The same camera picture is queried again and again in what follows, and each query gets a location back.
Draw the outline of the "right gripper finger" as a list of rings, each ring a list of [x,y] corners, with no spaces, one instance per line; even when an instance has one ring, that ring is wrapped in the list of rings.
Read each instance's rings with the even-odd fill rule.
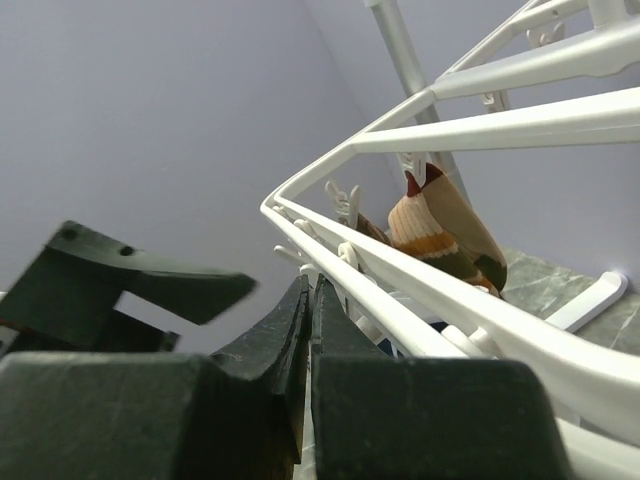
[[[547,394],[518,361],[394,358],[320,278],[311,412],[321,479],[569,479]]]

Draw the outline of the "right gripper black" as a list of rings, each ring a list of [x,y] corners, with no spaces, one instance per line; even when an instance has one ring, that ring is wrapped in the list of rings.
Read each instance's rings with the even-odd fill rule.
[[[15,334],[1,363],[2,477],[291,478],[303,453],[305,277],[213,355],[155,353],[178,334],[116,308],[129,293],[205,325],[256,286],[61,224],[1,299]]]

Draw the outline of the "white clip hanger frame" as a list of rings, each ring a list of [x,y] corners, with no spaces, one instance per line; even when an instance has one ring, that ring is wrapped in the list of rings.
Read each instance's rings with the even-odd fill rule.
[[[434,83],[277,187],[262,214],[366,318],[410,354],[496,347],[529,365],[568,410],[556,418],[582,479],[639,475],[639,360],[598,346],[298,204],[297,196],[359,153],[399,153],[418,179],[425,151],[454,183],[454,150],[629,143],[636,92],[619,90],[511,109],[509,90],[604,77],[639,60],[635,1],[528,1]],[[443,321],[439,334],[429,324]]]

